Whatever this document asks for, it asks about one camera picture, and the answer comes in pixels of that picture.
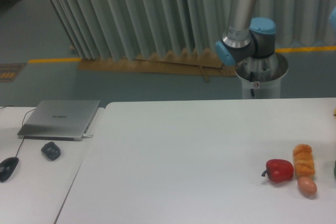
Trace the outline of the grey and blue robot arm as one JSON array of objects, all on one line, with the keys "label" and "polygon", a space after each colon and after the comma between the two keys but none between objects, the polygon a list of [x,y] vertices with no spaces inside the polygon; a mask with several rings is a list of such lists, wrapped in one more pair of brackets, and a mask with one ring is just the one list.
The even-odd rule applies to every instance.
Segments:
[{"label": "grey and blue robot arm", "polygon": [[216,43],[233,66],[266,46],[314,46],[335,41],[335,0],[232,0],[227,29]]}]

